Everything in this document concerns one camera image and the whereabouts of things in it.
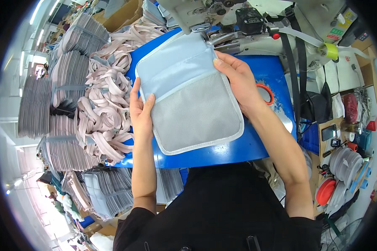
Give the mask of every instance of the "gray pouch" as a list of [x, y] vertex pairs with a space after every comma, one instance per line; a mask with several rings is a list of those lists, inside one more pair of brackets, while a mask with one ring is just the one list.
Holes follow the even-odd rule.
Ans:
[[156, 141], [165, 155], [239, 138], [244, 120], [217, 58], [199, 33], [180, 32], [143, 57], [136, 66], [143, 102], [151, 93]]

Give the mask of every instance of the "red button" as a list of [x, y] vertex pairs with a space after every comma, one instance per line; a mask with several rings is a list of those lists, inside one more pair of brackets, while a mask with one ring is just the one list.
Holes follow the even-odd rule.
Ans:
[[278, 38], [280, 38], [281, 36], [278, 34], [278, 33], [275, 33], [272, 35], [272, 38], [277, 40]]

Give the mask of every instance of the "yellow tape roll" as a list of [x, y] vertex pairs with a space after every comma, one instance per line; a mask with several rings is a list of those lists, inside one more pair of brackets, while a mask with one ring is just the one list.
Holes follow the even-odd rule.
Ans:
[[338, 58], [338, 48], [334, 44], [330, 43], [324, 43], [325, 47], [320, 48], [320, 51], [323, 51], [325, 53], [325, 56], [327, 58], [331, 58], [333, 60], [336, 60]]

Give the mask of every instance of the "smartphone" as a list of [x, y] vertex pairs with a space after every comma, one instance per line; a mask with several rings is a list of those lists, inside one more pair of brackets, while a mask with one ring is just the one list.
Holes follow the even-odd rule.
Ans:
[[326, 141], [327, 139], [334, 138], [336, 136], [337, 136], [337, 125], [336, 124], [321, 130], [321, 140], [322, 141]]

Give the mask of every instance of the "hand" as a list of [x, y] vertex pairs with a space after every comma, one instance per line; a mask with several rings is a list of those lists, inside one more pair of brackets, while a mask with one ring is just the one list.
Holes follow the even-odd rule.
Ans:
[[229, 78], [230, 87], [239, 102], [242, 113], [248, 117], [258, 104], [265, 105], [248, 64], [229, 54], [219, 51], [215, 51], [215, 53], [218, 58], [214, 59], [214, 66]]
[[152, 133], [151, 109], [155, 103], [155, 95], [152, 93], [143, 104], [141, 97], [138, 98], [140, 78], [136, 78], [130, 92], [130, 117], [136, 142], [151, 141]]

